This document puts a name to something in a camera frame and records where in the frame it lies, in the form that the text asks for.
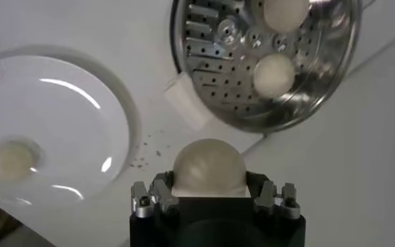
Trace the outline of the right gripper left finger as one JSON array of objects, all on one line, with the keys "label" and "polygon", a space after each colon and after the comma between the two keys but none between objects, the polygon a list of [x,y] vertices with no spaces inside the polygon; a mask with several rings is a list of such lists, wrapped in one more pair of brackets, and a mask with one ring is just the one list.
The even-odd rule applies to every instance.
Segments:
[{"label": "right gripper left finger", "polygon": [[131,212],[138,218],[155,215],[156,207],[162,215],[175,217],[179,213],[180,200],[172,194],[173,171],[158,173],[147,190],[143,181],[131,186]]}]

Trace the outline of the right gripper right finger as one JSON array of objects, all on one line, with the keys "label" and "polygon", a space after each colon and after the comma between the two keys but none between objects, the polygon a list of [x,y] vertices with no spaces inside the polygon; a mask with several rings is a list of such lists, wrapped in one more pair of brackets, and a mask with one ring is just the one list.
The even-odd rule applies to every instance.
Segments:
[{"label": "right gripper right finger", "polygon": [[293,183],[285,183],[278,193],[277,186],[266,175],[247,171],[246,184],[256,212],[263,211],[266,215],[278,215],[284,219],[300,218],[300,205]]}]

